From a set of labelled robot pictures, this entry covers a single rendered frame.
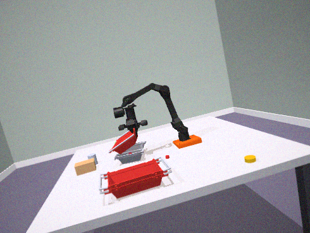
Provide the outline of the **yellow short cylinder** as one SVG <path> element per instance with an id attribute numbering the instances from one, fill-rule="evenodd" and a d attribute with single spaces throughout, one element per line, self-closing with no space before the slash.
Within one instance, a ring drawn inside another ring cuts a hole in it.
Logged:
<path id="1" fill-rule="evenodd" d="M 249 155 L 245 157 L 245 162 L 246 163 L 254 163 L 256 161 L 256 157 L 253 155 Z"/>

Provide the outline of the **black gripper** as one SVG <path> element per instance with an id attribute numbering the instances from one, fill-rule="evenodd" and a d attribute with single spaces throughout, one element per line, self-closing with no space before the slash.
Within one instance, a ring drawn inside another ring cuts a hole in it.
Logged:
<path id="1" fill-rule="evenodd" d="M 132 117 L 133 117 L 134 120 L 136 119 L 135 114 L 134 114 L 134 115 L 129 115 L 129 116 L 127 116 L 128 120 L 130 120 Z M 136 138 L 137 138 L 137 131 L 138 131 L 138 128 L 140 127 L 139 125 L 141 125 L 141 126 L 147 125 L 147 120 L 142 120 L 141 122 L 138 123 L 138 125 L 135 126 L 135 135 L 136 135 Z M 120 126 L 118 127 L 119 130 L 124 130 L 125 128 L 127 128 L 127 130 L 129 130 L 129 131 L 133 134 L 133 129 L 128 129 L 128 126 L 126 126 L 125 124 L 120 125 Z"/>

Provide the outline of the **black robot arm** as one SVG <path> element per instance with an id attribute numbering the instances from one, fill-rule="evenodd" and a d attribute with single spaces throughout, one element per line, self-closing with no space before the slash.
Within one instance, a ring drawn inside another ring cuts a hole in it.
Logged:
<path id="1" fill-rule="evenodd" d="M 184 126 L 183 122 L 181 121 L 181 119 L 179 119 L 176 113 L 175 107 L 170 98 L 170 89 L 167 85 L 157 85 L 157 84 L 151 83 L 147 85 L 146 87 L 142 88 L 141 90 L 133 94 L 129 94 L 125 96 L 123 98 L 122 105 L 120 107 L 113 108 L 115 118 L 124 117 L 125 112 L 127 116 L 134 115 L 135 111 L 133 107 L 136 107 L 136 105 L 134 105 L 132 102 L 135 101 L 139 96 L 147 93 L 150 90 L 159 92 L 162 98 L 164 99 L 168 107 L 168 110 L 170 112 L 170 115 L 172 117 L 172 122 L 170 123 L 172 124 L 172 127 L 178 131 L 179 141 L 183 142 L 183 141 L 187 141 L 191 139 L 189 136 L 189 132 L 188 132 L 189 128 Z M 131 103 L 132 105 L 128 105 Z M 128 107 L 123 108 L 126 105 L 128 105 Z M 126 125 L 128 126 L 128 129 L 135 128 L 135 126 L 138 125 L 137 119 L 134 120 L 133 117 L 130 120 L 126 119 Z"/>

